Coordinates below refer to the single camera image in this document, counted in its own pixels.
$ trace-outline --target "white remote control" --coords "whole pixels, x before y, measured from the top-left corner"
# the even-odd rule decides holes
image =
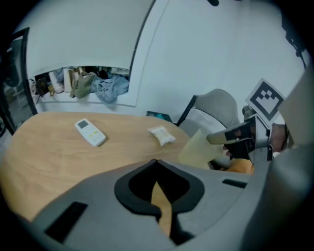
[[[74,126],[91,145],[97,147],[105,141],[106,136],[87,119],[77,121]]]

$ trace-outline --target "glass door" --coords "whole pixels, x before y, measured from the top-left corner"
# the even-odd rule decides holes
[[[26,73],[28,30],[13,34],[12,42],[1,59],[0,116],[11,134],[37,114]]]

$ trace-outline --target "black frame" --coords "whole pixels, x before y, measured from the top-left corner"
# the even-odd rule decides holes
[[[139,43],[139,39],[140,39],[140,37],[141,37],[141,35],[142,35],[142,31],[143,31],[143,29],[144,29],[146,20],[147,20],[149,14],[150,14],[150,12],[151,12],[151,10],[152,10],[152,8],[153,8],[155,2],[156,2],[156,0],[153,0],[153,1],[152,1],[151,6],[149,7],[149,9],[148,9],[148,11],[147,11],[147,13],[146,13],[146,16],[145,16],[145,18],[144,18],[144,20],[143,20],[141,29],[140,29],[140,31],[139,31],[139,33],[138,33],[138,37],[137,37],[137,40],[136,40],[136,43],[135,43],[135,47],[134,47],[134,50],[133,50],[133,56],[132,56],[132,60],[131,60],[131,64],[130,64],[130,76],[129,76],[130,79],[131,79],[132,67],[133,67],[133,62],[134,62],[134,58],[135,58],[135,53],[136,53],[136,50],[137,50],[137,46],[138,46],[138,43]]]
[[[14,33],[11,36],[11,41],[13,41],[16,38],[23,37],[22,38],[22,45],[21,45],[21,75],[22,75],[22,82],[23,82],[23,88],[25,91],[25,95],[27,98],[28,105],[30,107],[30,110],[32,111],[33,115],[37,114],[37,109],[35,107],[34,101],[31,96],[31,92],[29,89],[28,84],[28,77],[27,77],[27,68],[26,68],[26,47],[27,47],[27,37],[28,37],[29,27],[19,30],[18,32]],[[3,84],[3,76],[1,75],[1,85]],[[9,130],[9,132],[13,135],[17,128],[15,127],[12,118],[9,113],[9,107],[7,102],[5,101],[5,95],[3,91],[0,91],[0,100],[4,100],[3,102],[0,102],[0,116],[3,120],[3,123],[5,127]]]
[[[186,109],[184,110],[183,114],[181,115],[181,117],[179,118],[178,122],[175,124],[176,126],[180,126],[181,123],[185,120],[185,118],[187,117],[188,113],[190,112],[190,110],[192,109],[192,107],[194,106],[195,102],[197,100],[197,96],[193,95],[191,101],[189,102],[189,104],[187,105]]]

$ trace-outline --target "white snack bag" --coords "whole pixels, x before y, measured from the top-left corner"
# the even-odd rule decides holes
[[[176,140],[176,138],[172,136],[164,126],[157,126],[147,130],[159,140],[161,146]]]

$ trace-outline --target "white wall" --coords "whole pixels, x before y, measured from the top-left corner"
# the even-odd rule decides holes
[[[176,121],[192,95],[222,88],[234,96],[239,117],[260,78],[287,96],[304,72],[285,40],[281,13],[260,1],[157,0],[168,2],[142,73],[136,107],[46,103],[39,110],[169,114]],[[304,53],[306,62],[309,55]]]
[[[66,66],[128,69],[152,0],[43,0],[17,30],[30,27],[29,77]]]

